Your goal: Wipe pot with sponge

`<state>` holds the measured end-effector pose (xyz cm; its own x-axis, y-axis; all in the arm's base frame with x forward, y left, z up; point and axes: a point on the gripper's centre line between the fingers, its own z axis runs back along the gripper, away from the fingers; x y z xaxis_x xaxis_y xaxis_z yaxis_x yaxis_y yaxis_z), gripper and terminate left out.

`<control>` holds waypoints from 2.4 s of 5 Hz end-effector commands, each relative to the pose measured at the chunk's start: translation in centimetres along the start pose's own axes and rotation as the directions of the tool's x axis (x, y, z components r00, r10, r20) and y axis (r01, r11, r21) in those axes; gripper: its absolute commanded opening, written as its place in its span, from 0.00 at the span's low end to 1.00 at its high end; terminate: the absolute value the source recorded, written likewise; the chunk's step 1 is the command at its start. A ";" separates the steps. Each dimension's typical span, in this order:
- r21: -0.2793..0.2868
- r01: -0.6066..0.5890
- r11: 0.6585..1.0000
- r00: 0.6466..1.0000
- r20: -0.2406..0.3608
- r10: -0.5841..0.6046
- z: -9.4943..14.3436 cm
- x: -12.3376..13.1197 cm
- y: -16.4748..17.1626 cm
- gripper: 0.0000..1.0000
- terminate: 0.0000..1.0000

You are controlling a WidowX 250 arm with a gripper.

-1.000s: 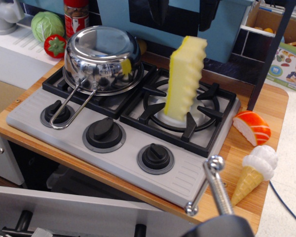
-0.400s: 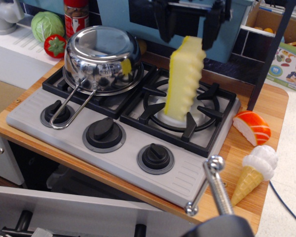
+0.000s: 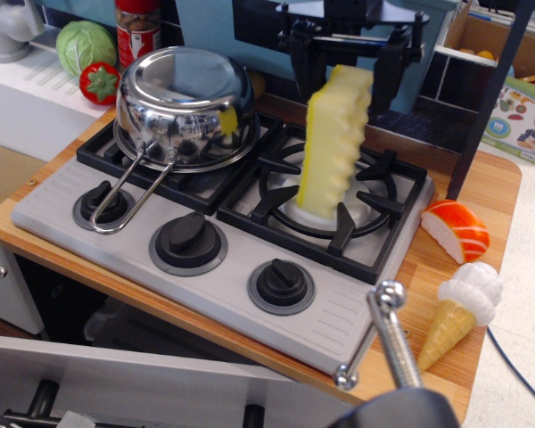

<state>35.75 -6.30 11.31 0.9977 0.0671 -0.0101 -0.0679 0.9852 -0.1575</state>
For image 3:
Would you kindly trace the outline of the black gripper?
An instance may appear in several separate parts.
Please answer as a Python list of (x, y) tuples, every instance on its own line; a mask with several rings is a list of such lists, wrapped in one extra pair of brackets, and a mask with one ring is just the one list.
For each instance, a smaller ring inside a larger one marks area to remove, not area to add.
[(280, 46), (289, 53), (302, 101), (326, 82), (327, 55), (375, 58), (371, 114), (382, 115), (397, 96), (405, 69), (424, 56), (430, 16), (389, 1), (283, 2)]

